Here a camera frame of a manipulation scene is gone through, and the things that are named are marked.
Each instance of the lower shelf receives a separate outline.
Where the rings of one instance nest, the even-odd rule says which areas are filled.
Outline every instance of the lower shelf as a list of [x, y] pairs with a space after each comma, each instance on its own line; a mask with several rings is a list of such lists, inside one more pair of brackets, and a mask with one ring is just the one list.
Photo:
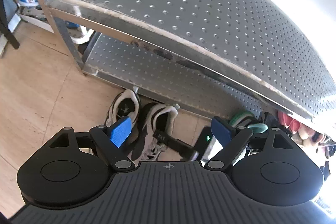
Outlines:
[[120, 40], [100, 35], [88, 55], [84, 72], [124, 88], [139, 87], [139, 94], [212, 118], [231, 118], [248, 110], [256, 117], [259, 100], [215, 81], [196, 70]]

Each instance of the perforated metal shelf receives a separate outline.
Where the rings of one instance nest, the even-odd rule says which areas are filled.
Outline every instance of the perforated metal shelf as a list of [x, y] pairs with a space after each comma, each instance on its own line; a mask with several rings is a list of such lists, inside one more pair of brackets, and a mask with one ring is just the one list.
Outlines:
[[335, 133], [333, 79], [306, 37], [268, 0], [52, 0], [49, 6], [53, 15], [105, 34], [128, 33], [152, 52], [187, 60], [321, 133]]
[[101, 35], [86, 61], [86, 66], [125, 83], [149, 91], [168, 103], [178, 103], [194, 113], [231, 118], [248, 110], [256, 117], [262, 103], [197, 71], [120, 40]]

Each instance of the circular cover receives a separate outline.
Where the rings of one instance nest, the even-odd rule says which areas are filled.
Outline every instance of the circular cover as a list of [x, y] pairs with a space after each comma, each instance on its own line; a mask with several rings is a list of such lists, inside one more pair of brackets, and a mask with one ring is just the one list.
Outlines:
[[274, 206], [292, 206], [313, 199], [323, 184], [323, 174], [314, 162], [286, 135], [279, 146], [273, 133], [263, 150], [238, 161], [232, 168], [233, 184], [249, 198]]
[[45, 206], [70, 206], [104, 188], [109, 171], [101, 159], [78, 149], [64, 149], [62, 153], [62, 148], [38, 150], [21, 166], [17, 183], [26, 200]]

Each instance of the shoelace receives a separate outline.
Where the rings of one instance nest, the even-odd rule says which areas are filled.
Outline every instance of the shoelace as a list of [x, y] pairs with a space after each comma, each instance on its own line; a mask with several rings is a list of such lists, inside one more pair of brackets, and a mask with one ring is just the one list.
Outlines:
[[153, 139], [149, 148], [143, 153], [141, 160], [152, 160], [159, 155], [160, 152], [167, 150], [163, 144], [157, 144], [157, 140]]
[[110, 109], [109, 109], [109, 111], [108, 111], [108, 117], [107, 117], [107, 119], [106, 119], [106, 122], [105, 122], [105, 125], [106, 126], [111, 126], [111, 124], [112, 124], [112, 111], [110, 111]]

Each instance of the stainless steel shelf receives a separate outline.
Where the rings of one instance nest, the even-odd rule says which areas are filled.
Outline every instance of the stainless steel shelf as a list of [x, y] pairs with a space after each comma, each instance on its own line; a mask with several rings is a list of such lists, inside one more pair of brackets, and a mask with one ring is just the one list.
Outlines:
[[178, 103], [209, 118], [218, 115], [231, 119], [244, 110], [259, 117], [263, 107], [257, 99], [195, 70], [106, 35], [98, 38], [84, 70], [123, 88], [136, 85], [139, 94]]
[[261, 98], [321, 133], [336, 133], [333, 79], [269, 0], [45, 1], [56, 18], [129, 34], [139, 39], [136, 46]]

